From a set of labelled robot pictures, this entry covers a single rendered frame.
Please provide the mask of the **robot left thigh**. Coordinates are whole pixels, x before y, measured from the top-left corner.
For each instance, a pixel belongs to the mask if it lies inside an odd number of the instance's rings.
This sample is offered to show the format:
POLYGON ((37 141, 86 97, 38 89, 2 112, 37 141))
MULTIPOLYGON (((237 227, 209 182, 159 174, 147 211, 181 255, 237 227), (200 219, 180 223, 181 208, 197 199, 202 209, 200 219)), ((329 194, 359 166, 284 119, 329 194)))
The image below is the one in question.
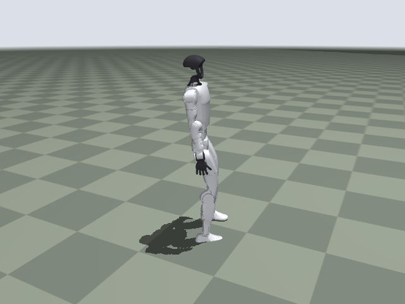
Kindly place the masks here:
MULTIPOLYGON (((209 141, 208 150, 210 151, 210 153, 211 153, 211 155, 212 155, 212 157, 213 157, 213 159, 214 159, 214 161, 215 161, 216 169, 217 169, 217 172, 218 172, 218 169, 219 169, 219 167, 218 167, 218 157, 217 157, 216 151, 215 151, 215 149, 214 149, 214 147, 213 147, 211 141, 210 141, 209 139, 208 139, 208 141, 209 141)), ((205 183, 204 179, 203 179, 203 182, 204 182, 204 185, 207 186, 207 184, 205 183)))

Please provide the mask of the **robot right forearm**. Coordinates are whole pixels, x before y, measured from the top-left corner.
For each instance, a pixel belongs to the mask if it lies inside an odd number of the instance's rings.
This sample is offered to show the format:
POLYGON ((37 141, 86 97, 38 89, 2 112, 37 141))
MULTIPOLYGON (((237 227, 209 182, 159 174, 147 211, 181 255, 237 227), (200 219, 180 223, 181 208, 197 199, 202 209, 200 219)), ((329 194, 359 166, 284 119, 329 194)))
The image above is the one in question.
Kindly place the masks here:
POLYGON ((192 123, 190 125, 190 136, 191 139, 193 139, 193 143, 195 145, 195 151, 196 151, 196 158, 198 160, 203 159, 203 140, 202 140, 202 135, 199 132, 199 127, 196 123, 192 123))

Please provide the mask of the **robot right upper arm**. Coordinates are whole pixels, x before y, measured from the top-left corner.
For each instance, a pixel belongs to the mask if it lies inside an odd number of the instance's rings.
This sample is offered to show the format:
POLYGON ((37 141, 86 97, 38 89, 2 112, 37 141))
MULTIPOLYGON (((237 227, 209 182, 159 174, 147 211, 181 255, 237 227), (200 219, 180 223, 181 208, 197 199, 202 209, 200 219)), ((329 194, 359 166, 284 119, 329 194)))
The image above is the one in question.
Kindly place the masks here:
POLYGON ((196 120, 197 117, 197 93, 196 90, 191 89, 188 90, 184 94, 184 103, 186 105, 186 110, 187 110, 187 118, 188 118, 188 123, 189 123, 189 128, 190 125, 195 123, 199 127, 199 131, 202 129, 203 125, 200 121, 196 120))

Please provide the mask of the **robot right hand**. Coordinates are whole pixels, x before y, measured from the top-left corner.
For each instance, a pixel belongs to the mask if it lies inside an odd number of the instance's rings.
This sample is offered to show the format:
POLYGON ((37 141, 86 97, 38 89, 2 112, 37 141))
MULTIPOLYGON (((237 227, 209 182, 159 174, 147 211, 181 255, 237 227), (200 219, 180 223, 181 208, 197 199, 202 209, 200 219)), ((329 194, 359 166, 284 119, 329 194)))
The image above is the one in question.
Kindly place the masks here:
POLYGON ((212 169, 205 162, 204 152, 203 152, 203 159, 198 160, 196 158, 196 161, 197 161, 197 163, 196 163, 196 174, 198 174, 198 170, 199 170, 199 175, 201 175, 201 171, 202 171, 203 175, 205 175, 205 173, 206 173, 206 175, 208 175, 206 167, 209 168, 210 170, 212 170, 212 169), (204 173, 204 170, 205 170, 205 173, 204 173))

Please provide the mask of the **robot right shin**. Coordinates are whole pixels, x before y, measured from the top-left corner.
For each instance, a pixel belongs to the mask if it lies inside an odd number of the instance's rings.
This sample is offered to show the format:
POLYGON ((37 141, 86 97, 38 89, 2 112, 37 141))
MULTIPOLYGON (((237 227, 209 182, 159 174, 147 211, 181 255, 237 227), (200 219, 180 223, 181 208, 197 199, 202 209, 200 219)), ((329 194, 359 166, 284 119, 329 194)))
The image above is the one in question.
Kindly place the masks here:
POLYGON ((211 222, 213 220, 213 215, 215 212, 215 205, 216 205, 216 196, 214 198, 212 194, 207 193, 202 197, 201 220, 202 220, 203 236, 204 235, 206 236, 206 234, 207 234, 207 236, 209 236, 209 230, 210 230, 211 222))

